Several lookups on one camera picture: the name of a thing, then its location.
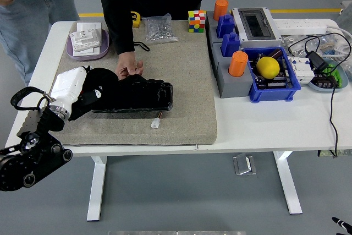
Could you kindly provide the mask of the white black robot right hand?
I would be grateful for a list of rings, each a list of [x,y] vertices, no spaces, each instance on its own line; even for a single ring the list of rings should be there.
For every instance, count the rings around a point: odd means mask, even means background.
[[[333,222],[335,222],[336,224],[338,224],[342,229],[344,229],[348,234],[352,234],[351,230],[352,230],[352,225],[348,224],[347,222],[336,218],[336,217],[332,217]]]

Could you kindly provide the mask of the person's hand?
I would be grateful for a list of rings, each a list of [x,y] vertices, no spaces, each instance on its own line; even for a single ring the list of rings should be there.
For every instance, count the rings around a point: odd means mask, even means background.
[[[144,63],[136,60],[135,52],[124,52],[118,56],[115,73],[119,80],[123,80],[130,75],[142,75],[143,71]]]

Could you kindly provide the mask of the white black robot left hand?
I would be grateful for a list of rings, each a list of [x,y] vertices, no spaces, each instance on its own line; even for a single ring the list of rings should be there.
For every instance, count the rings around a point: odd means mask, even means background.
[[[83,84],[90,66],[80,66],[57,75],[50,96],[54,101],[49,108],[52,111],[68,114],[72,111],[72,104],[77,102],[82,92]]]

